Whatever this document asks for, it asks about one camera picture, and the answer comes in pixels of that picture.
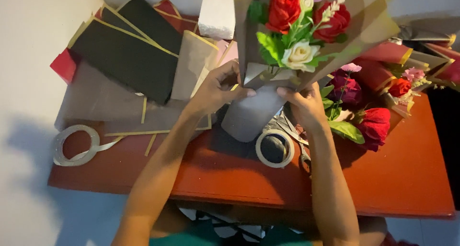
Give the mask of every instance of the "dark red rose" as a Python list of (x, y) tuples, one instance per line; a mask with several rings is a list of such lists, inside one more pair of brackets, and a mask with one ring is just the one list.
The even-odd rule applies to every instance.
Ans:
[(268, 13), (268, 22), (265, 26), (273, 32), (287, 34), (289, 24), (293, 24), (299, 18), (299, 0), (271, 0)]
[(352, 78), (348, 78), (345, 84), (347, 73), (343, 70), (337, 70), (331, 75), (334, 78), (329, 84), (334, 85), (334, 89), (328, 95), (328, 98), (332, 101), (338, 101), (342, 94), (342, 87), (345, 86), (344, 94), (342, 95), (342, 102), (356, 105), (361, 102), (361, 86)]
[[(322, 13), (326, 10), (327, 7), (331, 5), (330, 2), (325, 2), (324, 5), (316, 10), (313, 14), (313, 21), (317, 25), (322, 19)], [(335, 12), (334, 16), (328, 21), (324, 22), (322, 25), (330, 25), (330, 28), (318, 29), (313, 33), (313, 37), (316, 39), (321, 39), (326, 43), (334, 43), (335, 38), (345, 33), (346, 28), (348, 28), (348, 23), (350, 22), (350, 13), (346, 9), (345, 5), (340, 4), (340, 9)]]
[(364, 136), (365, 143), (360, 145), (367, 150), (376, 152), (385, 144), (390, 129), (390, 111), (387, 108), (371, 108), (358, 114), (362, 122), (356, 125)]
[(400, 98), (404, 94), (406, 94), (412, 88), (412, 84), (410, 81), (400, 78), (398, 82), (391, 86), (388, 90), (388, 93), (396, 98)]

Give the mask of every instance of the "wooden table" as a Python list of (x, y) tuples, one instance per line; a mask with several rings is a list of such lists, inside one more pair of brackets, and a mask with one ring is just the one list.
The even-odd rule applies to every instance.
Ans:
[[(412, 116), (392, 113), (393, 130), (378, 152), (364, 151), (335, 137), (337, 153), (361, 215), (452, 218), (454, 203), (428, 97), (415, 98)], [(101, 144), (113, 137), (103, 137)], [(151, 135), (134, 135), (98, 152), (78, 167), (53, 166), (48, 184), (73, 190), (129, 193), (149, 157)], [(149, 156), (164, 135), (158, 135)], [(171, 198), (216, 203), (266, 206), (290, 210), (311, 207), (311, 181), (296, 160), (284, 169), (208, 149), (210, 132), (193, 140), (185, 152)], [(88, 149), (89, 136), (71, 135), (64, 153), (71, 157)]]

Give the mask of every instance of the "masking tape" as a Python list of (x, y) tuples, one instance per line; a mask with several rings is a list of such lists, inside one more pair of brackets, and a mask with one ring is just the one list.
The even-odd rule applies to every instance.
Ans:
[[(85, 131), (89, 134), (91, 138), (91, 147), (88, 151), (79, 153), (73, 156), (72, 159), (67, 159), (63, 154), (64, 141), (67, 139), (67, 137), (77, 131)], [(93, 128), (85, 125), (74, 125), (68, 127), (54, 138), (52, 147), (54, 151), (53, 161), (56, 165), (60, 166), (80, 166), (89, 162), (97, 152), (111, 148), (122, 138), (124, 138), (124, 136), (117, 137), (113, 142), (100, 146), (99, 134)]]
[[(288, 146), (289, 146), (289, 151), (288, 151), (288, 155), (283, 159), (282, 162), (280, 163), (272, 163), (270, 161), (268, 161), (263, 155), (262, 155), (262, 151), (260, 149), (260, 145), (262, 143), (262, 140), (267, 136), (267, 135), (280, 135), (284, 138), (285, 141), (288, 142)], [(267, 130), (265, 132), (263, 132), (259, 138), (257, 138), (257, 141), (256, 141), (256, 154), (257, 154), (257, 157), (259, 158), (259, 160), (267, 165), (268, 167), (272, 167), (272, 168), (284, 168), (286, 165), (288, 165), (291, 161), (292, 161), (292, 158), (294, 157), (294, 143), (292, 142), (292, 139), (283, 131), (280, 131), (280, 130), (277, 130), (277, 129), (270, 129), (270, 130)]]

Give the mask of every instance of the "white wall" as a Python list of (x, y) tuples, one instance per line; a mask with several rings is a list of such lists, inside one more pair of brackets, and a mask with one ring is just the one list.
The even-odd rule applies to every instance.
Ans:
[[(199, 13), (201, 0), (171, 1), (183, 13)], [(49, 64), (101, 3), (0, 0), (0, 245), (104, 246), (118, 226), (126, 196), (46, 186), (66, 87)], [(459, 16), (459, 6), (457, 0), (394, 0), (390, 11)]]

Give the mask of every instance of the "styrofoam block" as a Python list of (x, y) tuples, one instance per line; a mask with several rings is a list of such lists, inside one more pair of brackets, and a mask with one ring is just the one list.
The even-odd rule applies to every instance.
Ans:
[(214, 39), (233, 39), (235, 32), (233, 0), (203, 0), (198, 28), (203, 36)]

